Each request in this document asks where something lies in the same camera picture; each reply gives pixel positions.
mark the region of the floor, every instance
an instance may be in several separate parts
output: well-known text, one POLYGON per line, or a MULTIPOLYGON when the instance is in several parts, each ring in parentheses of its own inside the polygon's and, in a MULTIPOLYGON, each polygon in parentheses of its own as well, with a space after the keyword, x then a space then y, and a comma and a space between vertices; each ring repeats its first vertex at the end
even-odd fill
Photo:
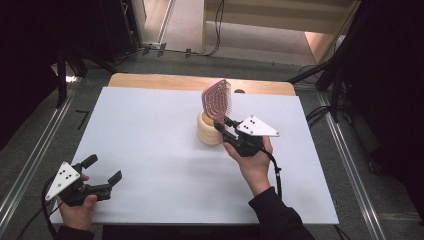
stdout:
MULTIPOLYGON (((169 15, 169 25, 164 31, 162 42, 167 42, 167 49, 196 49, 198 41, 190 34, 181 34, 178 25, 184 23, 184 4, 190 0, 175 0, 169 15)), ((214 24, 208 24, 206 49, 213 48, 214 24)), ((145 56, 135 55, 128 58, 119 69, 130 73, 161 73, 175 75, 202 75, 211 77, 227 77, 240 79, 258 79, 268 81, 285 81, 296 76, 314 61, 303 33, 295 31, 277 31, 262 28, 250 28, 223 24, 220 50, 212 58, 189 58, 181 54, 166 53, 157 57, 155 53, 145 56)), ((1 214, 8 216, 2 219, 0 239, 15 239, 29 218, 38 210, 39 195, 47 176, 55 173, 55 166, 61 161, 72 160, 78 143, 84 133, 86 122, 82 122, 84 114, 80 111, 91 111, 103 86, 107 86, 110 75, 100 68, 90 69, 87 78, 69 85, 70 96, 64 115, 58 117, 59 126, 51 129, 50 138, 44 137, 46 148, 40 154, 37 145, 40 136, 45 136, 46 127, 52 116, 58 113, 54 109, 57 95, 51 94, 32 116, 22 125, 10 143, 0 152, 0 199, 10 196, 16 188, 26 190, 13 199, 9 212, 4 202, 1 214), (32 163, 35 172, 29 176, 27 185, 16 185, 22 169, 32 163)), ((305 115, 322 105, 319 94, 309 82, 315 82, 314 76, 295 85, 305 115)), ((331 92, 323 93, 327 97, 331 92)), ((402 185, 390 176, 376 175, 369 171, 367 154, 353 128, 341 121, 339 126, 350 151, 352 161, 365 186, 372 207, 374 208, 385 238, 373 238, 367 226, 366 216, 361 209, 360 198, 354 191, 346 163, 340 155, 339 146, 335 143, 334 133, 330 129, 331 120, 323 118, 311 129, 311 135, 321 160, 330 193, 336 206, 340 227, 351 239, 424 239, 424 230, 419 226, 419 217, 410 203, 402 185)), ((307 226, 317 239, 340 239, 333 226, 307 226)), ((101 239, 101 226, 93 226, 96 239, 101 239)), ((28 228, 25 239, 48 239, 45 222, 41 217, 28 228)))

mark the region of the table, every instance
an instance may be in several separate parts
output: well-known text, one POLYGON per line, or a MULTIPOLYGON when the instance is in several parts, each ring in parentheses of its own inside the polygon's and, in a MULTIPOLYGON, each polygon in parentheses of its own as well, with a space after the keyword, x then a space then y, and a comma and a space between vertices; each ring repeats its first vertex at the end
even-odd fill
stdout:
MULTIPOLYGON (((215 21, 220 3, 204 0, 203 39, 206 21, 215 21)), ((320 64, 339 36, 346 34, 359 4, 359 0, 226 0, 222 22, 303 31, 320 64)))
MULTIPOLYGON (((252 198, 237 163, 222 146, 202 144, 195 134, 201 91, 217 78, 115 74, 99 97, 73 164, 93 153, 85 170, 90 184, 104 183, 117 170, 123 178, 112 199, 99 202, 97 224, 257 223, 247 205, 252 198)), ((228 80, 231 117, 246 111, 281 130, 273 138, 282 170, 283 199, 305 223, 337 224, 338 218, 298 97, 289 83, 228 80), (276 111, 272 116, 267 112, 276 111)), ((275 185, 270 168, 269 178, 275 185)), ((60 223, 59 214, 52 216, 60 223)))

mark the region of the white tabletop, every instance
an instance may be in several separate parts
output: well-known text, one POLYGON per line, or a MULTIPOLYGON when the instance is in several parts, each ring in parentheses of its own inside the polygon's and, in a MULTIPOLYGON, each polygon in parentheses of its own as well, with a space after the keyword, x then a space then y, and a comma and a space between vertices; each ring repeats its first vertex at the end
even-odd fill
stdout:
MULTIPOLYGON (((98 224, 257 223, 252 193, 237 163, 221 145, 196 136, 200 91, 105 87, 73 164, 91 154, 99 160, 83 171, 91 185, 118 170, 123 178, 112 198, 98 202, 98 224)), ((307 224, 338 224, 338 218, 295 96, 233 94, 230 117, 255 115, 281 134, 272 138, 281 171, 283 200, 307 224)), ((275 184, 272 164, 269 171, 275 184)), ((61 223, 58 213, 53 223, 61 223)))

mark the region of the white mounting plate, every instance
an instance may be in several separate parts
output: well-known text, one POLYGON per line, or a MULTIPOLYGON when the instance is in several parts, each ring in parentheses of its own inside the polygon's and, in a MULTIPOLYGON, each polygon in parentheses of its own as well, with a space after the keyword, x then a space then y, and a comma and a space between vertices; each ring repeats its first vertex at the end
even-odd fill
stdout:
POLYGON ((279 137, 280 133, 255 116, 250 116, 237 126, 237 130, 250 136, 279 137))
POLYGON ((56 174, 46 195, 46 200, 50 201, 65 188, 80 178, 80 174, 67 162, 63 162, 56 174))

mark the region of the person's left hand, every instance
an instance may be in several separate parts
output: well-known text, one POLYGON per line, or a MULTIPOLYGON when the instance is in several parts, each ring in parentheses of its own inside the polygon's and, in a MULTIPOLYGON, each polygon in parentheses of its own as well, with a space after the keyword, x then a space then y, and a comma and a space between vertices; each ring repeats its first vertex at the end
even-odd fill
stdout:
MULTIPOLYGON (((84 181, 88 180, 88 176, 84 174, 81 174, 81 178, 84 181)), ((62 204, 60 197, 57 197, 57 204, 60 205, 63 223, 68 227, 85 231, 90 229, 96 202, 97 196, 89 195, 81 206, 69 207, 66 203, 62 204)))

